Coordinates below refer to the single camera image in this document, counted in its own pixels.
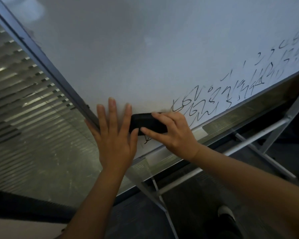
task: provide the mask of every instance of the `shoe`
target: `shoe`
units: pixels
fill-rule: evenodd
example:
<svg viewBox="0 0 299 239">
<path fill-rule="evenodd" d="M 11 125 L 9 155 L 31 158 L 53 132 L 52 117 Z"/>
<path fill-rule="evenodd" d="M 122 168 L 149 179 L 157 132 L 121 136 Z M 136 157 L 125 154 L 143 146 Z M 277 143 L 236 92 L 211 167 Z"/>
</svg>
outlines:
<svg viewBox="0 0 299 239">
<path fill-rule="evenodd" d="M 221 207 L 218 208 L 217 213 L 218 213 L 218 217 L 220 217 L 222 214 L 227 214 L 230 215 L 234 219 L 234 221 L 236 221 L 234 213 L 231 211 L 231 209 L 228 208 L 228 206 L 222 205 Z"/>
</svg>

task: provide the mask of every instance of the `person's right arm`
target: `person's right arm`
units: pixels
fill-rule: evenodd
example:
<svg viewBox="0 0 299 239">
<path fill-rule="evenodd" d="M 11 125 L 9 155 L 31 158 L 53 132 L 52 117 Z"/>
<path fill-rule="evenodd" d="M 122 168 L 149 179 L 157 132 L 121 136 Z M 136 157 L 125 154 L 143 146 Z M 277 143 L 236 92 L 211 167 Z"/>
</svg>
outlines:
<svg viewBox="0 0 299 239">
<path fill-rule="evenodd" d="M 168 133 L 141 131 L 172 153 L 217 178 L 262 215 L 274 220 L 282 233 L 299 238 L 299 187 L 246 163 L 199 144 L 179 112 L 152 113 Z"/>
</svg>

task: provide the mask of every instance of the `hand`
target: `hand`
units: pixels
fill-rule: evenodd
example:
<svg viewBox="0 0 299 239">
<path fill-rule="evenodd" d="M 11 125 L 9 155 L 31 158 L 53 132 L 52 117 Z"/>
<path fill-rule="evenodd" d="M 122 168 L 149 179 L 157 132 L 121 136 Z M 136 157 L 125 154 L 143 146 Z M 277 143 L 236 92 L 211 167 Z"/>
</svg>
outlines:
<svg viewBox="0 0 299 239">
<path fill-rule="evenodd" d="M 130 141 L 128 141 L 128 130 L 132 116 L 131 105 L 126 105 L 123 124 L 118 132 L 116 101 L 110 97 L 108 102 L 109 124 L 106 121 L 104 106 L 97 105 L 101 133 L 95 130 L 87 120 L 85 120 L 85 123 L 98 145 L 99 158 L 103 170 L 110 170 L 111 173 L 123 173 L 124 175 L 126 170 L 131 166 L 136 153 L 138 128 L 131 132 Z"/>
<path fill-rule="evenodd" d="M 167 135 L 159 134 L 145 127 L 141 131 L 154 140 L 164 144 L 178 157 L 191 161 L 198 153 L 200 144 L 190 130 L 185 116 L 179 112 L 156 113 L 152 116 L 167 126 Z"/>
</svg>

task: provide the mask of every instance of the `person's left hand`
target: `person's left hand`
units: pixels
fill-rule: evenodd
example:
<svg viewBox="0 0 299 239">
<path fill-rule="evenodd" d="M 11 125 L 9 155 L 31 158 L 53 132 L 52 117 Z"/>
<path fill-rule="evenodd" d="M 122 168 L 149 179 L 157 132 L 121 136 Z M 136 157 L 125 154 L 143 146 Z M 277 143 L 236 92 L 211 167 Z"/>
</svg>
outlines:
<svg viewBox="0 0 299 239">
<path fill-rule="evenodd" d="M 91 131 L 100 152 L 100 162 L 103 170 L 111 173 L 124 173 L 131 166 L 136 153 L 138 128 L 131 132 L 130 139 L 128 130 L 131 122 L 132 107 L 126 105 L 123 124 L 118 131 L 116 101 L 109 98 L 109 123 L 106 121 L 105 108 L 103 105 L 97 105 L 99 117 L 100 132 L 85 120 Z"/>
</svg>

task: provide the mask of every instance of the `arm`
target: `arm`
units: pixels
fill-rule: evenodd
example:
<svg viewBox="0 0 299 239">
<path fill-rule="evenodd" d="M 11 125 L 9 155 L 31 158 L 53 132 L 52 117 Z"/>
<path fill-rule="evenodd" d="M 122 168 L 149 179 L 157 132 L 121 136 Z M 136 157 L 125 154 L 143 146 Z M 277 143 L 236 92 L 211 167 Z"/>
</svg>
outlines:
<svg viewBox="0 0 299 239">
<path fill-rule="evenodd" d="M 179 112 L 152 115 L 167 125 L 168 133 L 158 134 L 143 127 L 144 134 L 220 180 L 261 214 L 277 221 L 280 228 L 287 228 L 287 233 L 299 238 L 299 187 L 199 144 Z"/>
<path fill-rule="evenodd" d="M 114 99 L 109 99 L 109 126 L 104 106 L 98 105 L 97 112 L 101 133 L 97 132 L 87 121 L 85 122 L 98 145 L 103 170 L 65 229 L 62 239 L 104 237 L 109 214 L 121 181 L 136 153 L 138 129 L 132 131 L 130 142 L 128 142 L 128 129 L 132 115 L 131 105 L 127 104 L 126 106 L 123 124 L 119 132 Z"/>
</svg>

